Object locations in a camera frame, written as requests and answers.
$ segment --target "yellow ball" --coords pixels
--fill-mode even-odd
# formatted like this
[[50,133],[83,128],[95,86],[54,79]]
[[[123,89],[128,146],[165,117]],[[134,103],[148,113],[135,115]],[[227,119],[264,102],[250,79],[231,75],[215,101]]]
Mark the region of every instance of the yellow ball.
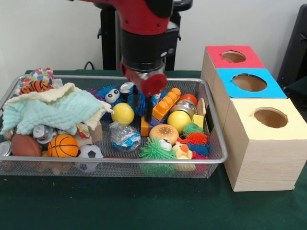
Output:
[[127,103],[119,103],[113,108],[111,115],[113,121],[119,121],[122,126],[128,126],[134,119],[134,111]]
[[167,119],[167,123],[177,129],[179,134],[182,134],[183,128],[191,122],[190,116],[183,111],[175,111]]

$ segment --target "wire mesh basket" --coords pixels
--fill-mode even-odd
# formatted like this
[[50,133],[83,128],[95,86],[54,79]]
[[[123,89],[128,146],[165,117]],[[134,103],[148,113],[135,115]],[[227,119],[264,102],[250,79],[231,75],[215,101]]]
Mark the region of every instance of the wire mesh basket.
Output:
[[[124,77],[102,76],[55,76],[61,78],[63,83],[72,82],[81,89],[100,90],[104,86],[120,86],[127,82]],[[1,110],[9,99],[18,82],[16,78],[6,94],[0,101]],[[141,152],[137,148],[132,152],[122,152],[113,148],[110,141],[110,121],[101,120],[103,140],[94,143],[103,156],[126,158],[49,158],[49,157],[0,157],[0,175],[30,175],[30,176],[92,176],[92,177],[179,177],[179,178],[209,178],[219,163],[227,159],[227,151],[219,126],[217,114],[214,108],[210,89],[206,82],[200,79],[176,79],[167,80],[166,91],[179,88],[182,94],[194,94],[197,99],[203,98],[206,104],[206,119],[204,130],[209,140],[209,160],[145,160],[136,159]],[[141,130],[141,118],[135,117],[131,126]],[[142,137],[142,144],[147,141]],[[190,171],[190,165],[194,164],[196,170]]]

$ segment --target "crumpled cloth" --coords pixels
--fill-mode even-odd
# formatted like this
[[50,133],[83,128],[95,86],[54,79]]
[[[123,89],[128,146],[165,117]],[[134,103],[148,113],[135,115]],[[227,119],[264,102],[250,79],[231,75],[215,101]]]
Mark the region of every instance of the crumpled cloth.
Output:
[[17,127],[17,133],[28,135],[32,134],[36,125],[43,124],[75,135],[76,125],[80,122],[95,130],[105,112],[112,112],[111,105],[67,83],[58,89],[31,92],[9,99],[4,105],[3,129],[0,133]]

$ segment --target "orange building block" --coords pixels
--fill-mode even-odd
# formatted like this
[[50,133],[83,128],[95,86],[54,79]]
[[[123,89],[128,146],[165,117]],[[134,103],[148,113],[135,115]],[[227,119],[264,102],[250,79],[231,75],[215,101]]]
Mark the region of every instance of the orange building block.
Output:
[[145,121],[145,117],[141,117],[141,137],[149,136],[149,123]]
[[153,108],[153,117],[161,121],[168,111],[174,106],[181,95],[180,89],[172,88],[163,99]]

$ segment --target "football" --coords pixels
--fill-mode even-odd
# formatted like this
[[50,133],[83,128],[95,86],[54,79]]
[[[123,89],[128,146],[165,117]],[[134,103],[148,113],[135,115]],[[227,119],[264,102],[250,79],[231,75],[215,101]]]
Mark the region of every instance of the football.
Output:
[[[103,155],[96,145],[85,145],[79,150],[79,158],[103,158]],[[83,173],[93,173],[99,163],[96,162],[75,162],[75,166]]]

